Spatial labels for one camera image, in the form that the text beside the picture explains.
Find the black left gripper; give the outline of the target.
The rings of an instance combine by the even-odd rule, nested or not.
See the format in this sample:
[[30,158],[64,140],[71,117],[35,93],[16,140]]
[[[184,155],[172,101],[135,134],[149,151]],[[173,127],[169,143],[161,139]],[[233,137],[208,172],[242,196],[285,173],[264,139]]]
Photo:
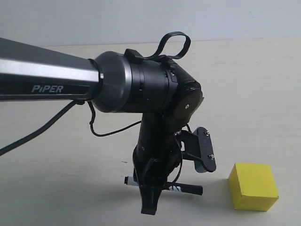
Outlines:
[[185,117],[142,118],[133,153],[141,214],[155,215],[162,191],[177,182],[182,170],[180,135],[185,126]]

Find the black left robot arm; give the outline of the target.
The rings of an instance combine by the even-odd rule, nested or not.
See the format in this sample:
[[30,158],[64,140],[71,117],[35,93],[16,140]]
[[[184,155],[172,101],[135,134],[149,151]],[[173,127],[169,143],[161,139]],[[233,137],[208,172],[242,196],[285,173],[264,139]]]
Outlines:
[[200,84],[176,60],[190,47],[186,38],[174,56],[163,55],[169,35],[156,52],[106,51],[94,59],[0,40],[0,99],[8,101],[69,100],[70,103],[35,132],[1,148],[9,151],[34,139],[75,105],[88,103],[104,113],[141,113],[133,152],[142,214],[154,215],[167,178],[182,165],[181,135],[204,97]]

